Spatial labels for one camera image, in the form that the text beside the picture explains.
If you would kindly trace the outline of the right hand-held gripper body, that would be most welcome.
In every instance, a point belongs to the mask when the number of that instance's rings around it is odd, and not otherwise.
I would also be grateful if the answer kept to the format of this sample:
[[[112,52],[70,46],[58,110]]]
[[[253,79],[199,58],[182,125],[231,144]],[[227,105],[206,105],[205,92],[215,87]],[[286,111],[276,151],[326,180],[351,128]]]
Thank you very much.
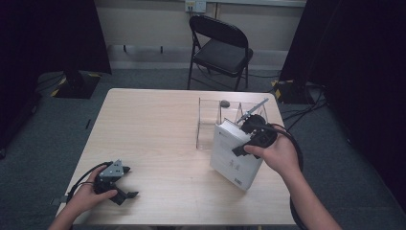
[[[275,142],[278,136],[274,128],[267,123],[266,118],[259,114],[259,110],[268,101],[268,98],[264,98],[260,103],[243,112],[241,117],[236,121],[236,124],[240,125],[240,129],[245,134],[250,135],[247,145],[268,148]]]

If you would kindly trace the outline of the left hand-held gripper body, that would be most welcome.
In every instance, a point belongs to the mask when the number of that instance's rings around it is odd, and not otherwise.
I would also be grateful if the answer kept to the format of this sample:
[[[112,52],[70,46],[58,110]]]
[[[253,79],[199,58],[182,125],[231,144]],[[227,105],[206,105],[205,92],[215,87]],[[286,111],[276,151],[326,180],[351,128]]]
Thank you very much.
[[[116,190],[121,196],[124,192],[119,189],[116,182],[124,176],[124,166],[121,159],[107,162],[103,169],[96,172],[94,179],[94,191],[96,194],[103,194],[110,190]]]

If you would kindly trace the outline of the white book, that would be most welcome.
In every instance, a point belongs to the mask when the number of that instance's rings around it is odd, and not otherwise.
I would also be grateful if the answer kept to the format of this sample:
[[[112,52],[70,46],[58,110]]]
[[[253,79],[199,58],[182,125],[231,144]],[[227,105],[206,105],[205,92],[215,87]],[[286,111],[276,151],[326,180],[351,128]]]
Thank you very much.
[[[235,148],[242,147],[249,140],[250,135],[229,120],[214,127],[210,165],[243,191],[251,187],[263,162],[252,154],[234,153]]]

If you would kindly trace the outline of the clear acrylic divided organizer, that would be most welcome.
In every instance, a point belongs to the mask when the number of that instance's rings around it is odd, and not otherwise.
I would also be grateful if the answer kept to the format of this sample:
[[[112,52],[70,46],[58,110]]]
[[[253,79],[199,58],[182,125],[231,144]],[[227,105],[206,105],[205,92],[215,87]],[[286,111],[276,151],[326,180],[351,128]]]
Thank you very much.
[[[241,117],[242,113],[251,109],[254,105],[260,103],[264,98],[254,102],[237,102],[226,100],[230,103],[228,108],[220,106],[222,100],[209,100],[200,98],[198,101],[198,122],[196,133],[196,147],[199,150],[209,150],[214,142],[214,128],[216,125],[221,125],[225,121],[240,128],[236,121]],[[265,105],[259,110],[259,114],[266,118],[268,116]]]

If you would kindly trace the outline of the person's right hand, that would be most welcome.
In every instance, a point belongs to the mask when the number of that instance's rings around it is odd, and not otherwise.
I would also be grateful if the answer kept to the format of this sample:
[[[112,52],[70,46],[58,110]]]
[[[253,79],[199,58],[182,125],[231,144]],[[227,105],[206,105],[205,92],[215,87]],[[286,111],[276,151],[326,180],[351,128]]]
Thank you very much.
[[[262,158],[265,163],[283,180],[293,181],[303,175],[299,167],[298,153],[289,139],[290,135],[280,126],[274,126],[278,136],[276,141],[268,148],[247,145],[244,150]]]

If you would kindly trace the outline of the person's left hand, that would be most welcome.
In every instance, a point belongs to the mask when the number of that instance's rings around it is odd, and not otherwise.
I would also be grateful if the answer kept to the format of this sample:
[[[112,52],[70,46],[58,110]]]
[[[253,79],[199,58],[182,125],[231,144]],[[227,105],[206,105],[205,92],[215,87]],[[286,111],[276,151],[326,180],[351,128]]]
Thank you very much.
[[[96,194],[94,191],[94,182],[96,176],[105,169],[105,166],[100,166],[93,170],[87,180],[79,186],[79,189],[73,195],[71,200],[66,204],[63,211],[69,216],[78,217],[85,211],[88,211],[117,194],[116,190],[110,190],[101,194]]]

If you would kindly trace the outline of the black stand base yellow tape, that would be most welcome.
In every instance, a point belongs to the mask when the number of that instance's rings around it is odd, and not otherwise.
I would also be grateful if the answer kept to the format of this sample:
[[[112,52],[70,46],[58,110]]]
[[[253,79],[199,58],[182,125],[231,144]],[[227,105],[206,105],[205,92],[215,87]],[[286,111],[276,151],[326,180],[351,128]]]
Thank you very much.
[[[64,71],[63,78],[52,91],[51,96],[65,99],[90,99],[96,89],[100,74]]]
[[[271,82],[275,97],[281,104],[315,104],[308,89],[293,80]]]

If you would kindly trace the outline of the black folding chair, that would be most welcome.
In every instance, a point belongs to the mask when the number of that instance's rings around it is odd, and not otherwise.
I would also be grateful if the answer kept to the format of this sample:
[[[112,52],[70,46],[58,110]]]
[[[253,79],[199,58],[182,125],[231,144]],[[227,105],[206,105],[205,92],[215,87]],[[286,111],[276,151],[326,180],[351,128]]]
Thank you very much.
[[[192,31],[192,54],[188,75],[188,86],[192,81],[201,82],[192,76],[196,64],[208,70],[236,78],[234,90],[238,90],[241,79],[248,87],[248,66],[254,51],[249,47],[245,33],[237,26],[211,18],[194,15],[189,20]]]

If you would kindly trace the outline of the black curtain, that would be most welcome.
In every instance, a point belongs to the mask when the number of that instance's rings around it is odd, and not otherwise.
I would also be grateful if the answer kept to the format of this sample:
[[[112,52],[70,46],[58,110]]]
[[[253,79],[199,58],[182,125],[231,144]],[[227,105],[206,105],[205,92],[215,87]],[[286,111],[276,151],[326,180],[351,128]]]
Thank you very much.
[[[95,0],[0,0],[0,159],[45,73],[111,72]]]
[[[325,87],[406,212],[406,0],[306,0],[280,79]]]

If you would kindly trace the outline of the grey wall skirting rail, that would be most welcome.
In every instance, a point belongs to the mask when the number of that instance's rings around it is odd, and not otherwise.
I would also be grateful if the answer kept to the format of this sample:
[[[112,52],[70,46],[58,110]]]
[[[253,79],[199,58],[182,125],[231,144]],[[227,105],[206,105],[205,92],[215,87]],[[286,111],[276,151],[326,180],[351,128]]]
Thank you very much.
[[[107,54],[113,69],[188,69],[192,48],[108,45]],[[249,67],[281,70],[286,57],[286,51],[255,50]]]

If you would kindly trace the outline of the white wall socket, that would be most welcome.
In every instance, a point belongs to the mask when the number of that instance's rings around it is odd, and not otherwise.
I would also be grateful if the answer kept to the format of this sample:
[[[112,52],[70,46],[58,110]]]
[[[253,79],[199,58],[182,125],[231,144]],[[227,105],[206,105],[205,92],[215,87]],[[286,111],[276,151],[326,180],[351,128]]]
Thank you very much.
[[[206,9],[205,0],[185,0],[185,12],[205,13]]]

